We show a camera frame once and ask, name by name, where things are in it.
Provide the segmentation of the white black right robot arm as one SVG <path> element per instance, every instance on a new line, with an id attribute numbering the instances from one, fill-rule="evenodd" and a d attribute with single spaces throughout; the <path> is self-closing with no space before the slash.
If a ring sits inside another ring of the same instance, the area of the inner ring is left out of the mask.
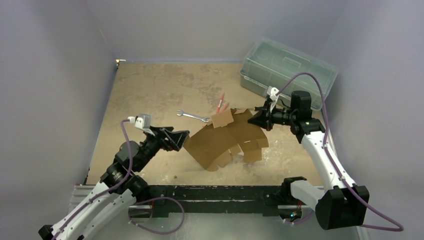
<path id="1" fill-rule="evenodd" d="M 324 230 L 361 226 L 369 191 L 365 186 L 357 185 L 334 155 L 327 140 L 328 132 L 322 122 L 313 117 L 310 93 L 293 91 L 290 107 L 285 108 L 277 108 L 278 99 L 278 89 L 270 87 L 263 106 L 255 108 L 256 114 L 248 123 L 267 131 L 275 124 L 289 126 L 311 157 L 323 189 L 311 185 L 305 177 L 288 177 L 275 197 L 288 204 L 296 200 L 306 204 L 315 212 L 317 222 Z"/>

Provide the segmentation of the brown cardboard box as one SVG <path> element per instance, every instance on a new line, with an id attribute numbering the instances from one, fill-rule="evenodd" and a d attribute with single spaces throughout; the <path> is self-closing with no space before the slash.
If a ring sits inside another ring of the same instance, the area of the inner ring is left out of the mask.
<path id="1" fill-rule="evenodd" d="M 243 154 L 248 164 L 261 161 L 269 141 L 260 127 L 248 123 L 252 116 L 246 108 L 216 113 L 210 123 L 185 141 L 184 149 L 209 172 L 225 167 L 238 154 Z"/>

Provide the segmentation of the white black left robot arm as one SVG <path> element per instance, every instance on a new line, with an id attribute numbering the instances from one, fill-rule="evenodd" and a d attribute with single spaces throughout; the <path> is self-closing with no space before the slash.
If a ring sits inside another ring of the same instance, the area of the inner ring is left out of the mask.
<path id="1" fill-rule="evenodd" d="M 53 225 L 38 230 L 43 240 L 89 240 L 117 214 L 132 205 L 172 201 L 180 210 L 183 206 L 166 195 L 153 195 L 152 187 L 137 175 L 160 151 L 179 151 L 190 132 L 174 131 L 173 127 L 142 127 L 144 141 L 131 141 L 124 126 L 125 142 L 115 154 L 112 164 L 100 177 L 89 194 L 70 213 Z"/>

